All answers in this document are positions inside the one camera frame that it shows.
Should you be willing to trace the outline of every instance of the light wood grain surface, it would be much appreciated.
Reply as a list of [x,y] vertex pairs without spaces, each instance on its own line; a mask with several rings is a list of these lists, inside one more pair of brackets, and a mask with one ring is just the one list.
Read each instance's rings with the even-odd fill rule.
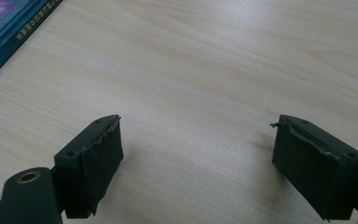
[[269,124],[358,149],[358,1],[64,0],[0,70],[0,197],[111,114],[125,159],[97,216],[64,223],[326,223]]

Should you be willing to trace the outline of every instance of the book cover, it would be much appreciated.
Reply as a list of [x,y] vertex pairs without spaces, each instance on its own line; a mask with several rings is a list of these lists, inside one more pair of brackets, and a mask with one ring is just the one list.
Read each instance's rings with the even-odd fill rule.
[[0,67],[62,0],[0,0]]

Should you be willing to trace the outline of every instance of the book spine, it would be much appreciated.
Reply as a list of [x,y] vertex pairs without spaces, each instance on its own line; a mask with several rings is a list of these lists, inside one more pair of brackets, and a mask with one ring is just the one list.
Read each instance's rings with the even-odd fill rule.
[[28,20],[17,26],[15,32],[0,46],[0,68],[61,2],[62,0],[46,1],[27,17]]

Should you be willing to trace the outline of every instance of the screw hole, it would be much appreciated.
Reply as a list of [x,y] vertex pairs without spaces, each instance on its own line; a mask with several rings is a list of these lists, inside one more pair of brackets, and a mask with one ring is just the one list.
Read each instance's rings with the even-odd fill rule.
[[17,179],[17,183],[19,183],[19,184],[30,183],[30,182],[33,182],[34,180],[36,180],[37,178],[39,178],[39,176],[40,176],[39,172],[28,172],[28,173],[20,176]]
[[76,154],[75,154],[75,152],[68,152],[66,155],[67,155],[68,157],[73,157],[73,156],[75,156]]

